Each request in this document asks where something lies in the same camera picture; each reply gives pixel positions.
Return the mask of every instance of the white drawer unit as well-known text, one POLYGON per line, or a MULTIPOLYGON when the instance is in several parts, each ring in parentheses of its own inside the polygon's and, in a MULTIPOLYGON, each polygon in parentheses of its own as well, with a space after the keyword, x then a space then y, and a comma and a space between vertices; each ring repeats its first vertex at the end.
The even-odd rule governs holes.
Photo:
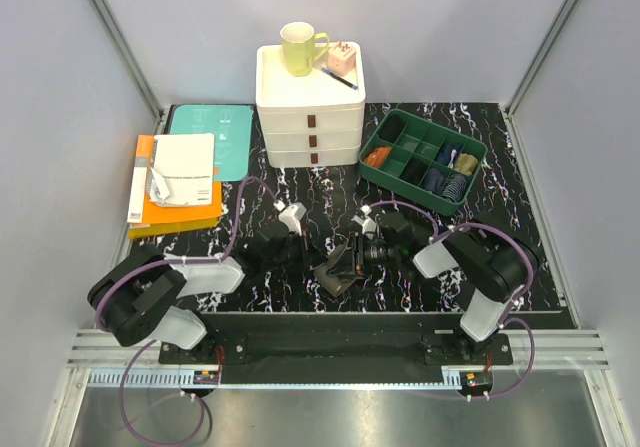
POLYGON ((282 47, 258 50, 256 104, 273 167, 349 165, 358 162, 364 120, 365 87, 360 47, 356 67, 344 77, 351 89, 322 72, 321 58, 311 74, 287 72, 282 47))

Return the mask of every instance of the black table surface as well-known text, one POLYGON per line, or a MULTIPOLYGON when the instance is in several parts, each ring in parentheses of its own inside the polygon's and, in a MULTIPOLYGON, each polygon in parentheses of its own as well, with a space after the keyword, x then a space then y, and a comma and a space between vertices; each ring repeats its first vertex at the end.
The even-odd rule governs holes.
MULTIPOLYGON (((453 217, 431 212, 439 225, 461 223, 471 219, 474 212, 490 211, 542 248, 498 104, 367 104, 363 145, 391 108, 406 110, 471 136, 484 142, 489 149, 466 205, 453 217)), ((249 175, 263 179, 286 203, 302 202, 305 205, 306 227, 314 244, 325 253, 344 242, 350 231, 358 230, 359 226, 352 218, 363 203, 406 200, 362 179, 358 165, 285 170, 270 167, 257 113, 253 118, 249 175)), ((238 185, 239 182, 223 184, 224 211, 228 213, 217 227, 141 239, 134 241, 133 248, 153 242, 165 253, 175 255, 211 256, 220 252, 229 240, 238 185)), ((394 210, 393 206, 376 209, 380 213, 391 210, 394 210)), ((400 207, 400 211, 412 219, 419 218, 408 209, 400 207)), ((275 219, 275 214, 263 188, 257 184, 247 186, 241 205, 239 241, 252 237, 255 229, 275 219)), ((472 293, 473 286, 459 270, 443 273, 417 286, 398 271, 379 267, 370 278, 334 299, 311 273, 278 268, 259 279, 245 280, 232 294, 187 297, 180 301, 180 306, 200 312, 461 312, 468 306, 472 293)), ((546 259, 524 300, 524 310, 560 309, 546 259)))

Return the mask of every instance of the green organizer box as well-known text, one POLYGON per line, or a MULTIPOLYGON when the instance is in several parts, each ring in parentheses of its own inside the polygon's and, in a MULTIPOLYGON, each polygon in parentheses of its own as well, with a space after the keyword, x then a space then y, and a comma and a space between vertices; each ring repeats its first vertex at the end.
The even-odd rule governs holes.
POLYGON ((482 162, 486 155, 487 146, 478 140, 421 119, 403 110, 392 109, 382 119, 376 131, 360 152, 360 175, 370 182, 440 214, 453 215, 466 202, 467 195, 469 195, 476 176, 482 168, 482 162), (430 168, 434 167, 440 170, 447 179, 454 172, 453 169, 433 160, 445 142, 450 142, 454 145, 462 144, 462 153, 471 154, 478 159, 478 166, 473 174, 468 177, 466 192, 462 200, 457 203, 450 202, 422 188, 426 171, 430 168), (382 167, 377 169, 364 163, 364 159, 376 147, 385 145, 391 146, 391 152, 382 167), (411 158, 417 158, 427 166, 424 169, 422 180, 417 185, 399 178, 411 158))

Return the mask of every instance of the pen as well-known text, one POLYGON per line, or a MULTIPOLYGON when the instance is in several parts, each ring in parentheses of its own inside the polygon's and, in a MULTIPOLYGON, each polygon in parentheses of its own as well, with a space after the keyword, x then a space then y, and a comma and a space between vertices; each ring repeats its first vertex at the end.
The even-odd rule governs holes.
POLYGON ((338 82, 342 82, 344 85, 346 85, 347 87, 351 87, 353 90, 358 90, 358 86, 357 85, 353 85, 351 82, 349 82, 348 80, 344 80, 342 77, 340 77, 339 75, 334 74, 333 72, 331 72, 329 69, 327 69, 326 67, 322 68, 322 71, 333 77, 334 79, 336 79, 338 82))

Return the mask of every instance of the turquoise cutting mat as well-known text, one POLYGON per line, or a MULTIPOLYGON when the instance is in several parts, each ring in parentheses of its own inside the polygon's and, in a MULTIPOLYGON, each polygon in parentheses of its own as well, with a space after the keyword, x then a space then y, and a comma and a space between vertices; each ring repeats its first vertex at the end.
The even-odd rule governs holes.
POLYGON ((249 171, 253 110, 247 105, 181 105, 173 112, 170 134, 214 134, 215 180, 232 182, 249 171))

